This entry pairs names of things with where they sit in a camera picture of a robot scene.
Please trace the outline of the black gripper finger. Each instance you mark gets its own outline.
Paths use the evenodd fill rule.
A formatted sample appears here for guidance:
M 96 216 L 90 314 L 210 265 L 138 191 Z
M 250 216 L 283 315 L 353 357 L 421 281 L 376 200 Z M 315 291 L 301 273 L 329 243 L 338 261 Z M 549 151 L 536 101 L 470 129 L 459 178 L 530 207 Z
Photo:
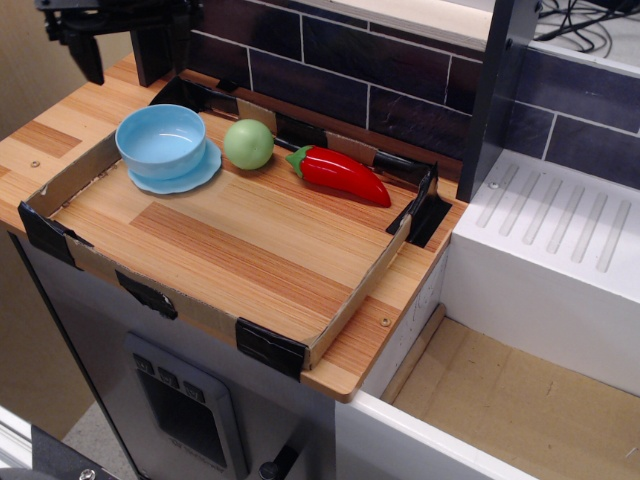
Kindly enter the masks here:
M 172 70 L 179 74 L 187 68 L 191 28 L 188 24 L 172 24 L 167 27 L 166 33 Z
M 91 35 L 70 32 L 66 35 L 70 54 L 86 80 L 94 84 L 104 83 L 104 72 L 99 47 Z

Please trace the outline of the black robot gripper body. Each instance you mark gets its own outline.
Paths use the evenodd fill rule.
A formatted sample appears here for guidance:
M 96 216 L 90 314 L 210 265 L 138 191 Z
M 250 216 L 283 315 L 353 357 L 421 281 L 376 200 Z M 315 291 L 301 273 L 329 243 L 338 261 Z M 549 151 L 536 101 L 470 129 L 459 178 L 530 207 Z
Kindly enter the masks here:
M 45 16 L 50 40 L 93 38 L 152 28 L 192 26 L 203 15 L 202 1 L 35 1 Z

